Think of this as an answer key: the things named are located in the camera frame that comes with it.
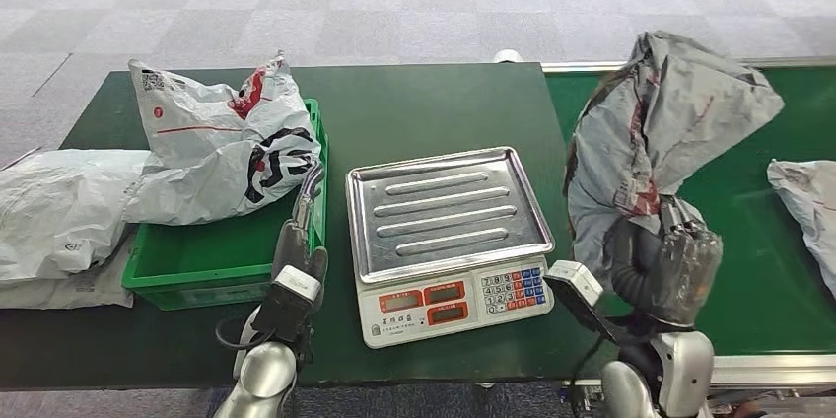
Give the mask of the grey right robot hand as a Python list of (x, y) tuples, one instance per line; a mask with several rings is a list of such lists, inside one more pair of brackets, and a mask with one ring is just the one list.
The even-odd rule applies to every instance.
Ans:
[(628, 219), (610, 230), (604, 253), (610, 284), (634, 310), (676, 328), (690, 328), (705, 305), (723, 255), (720, 236), (677, 196), (664, 196), (651, 232)]

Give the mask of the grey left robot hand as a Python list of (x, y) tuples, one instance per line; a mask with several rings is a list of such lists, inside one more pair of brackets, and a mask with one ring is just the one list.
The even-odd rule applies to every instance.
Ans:
[(291, 217), (280, 230), (271, 266), (270, 285), (279, 284), (279, 274), (288, 265), (315, 279), (319, 284), (322, 283), (325, 267), (312, 254), (309, 227), (318, 196), (318, 185), (323, 179), (324, 167), (322, 163), (315, 163), (300, 185)]

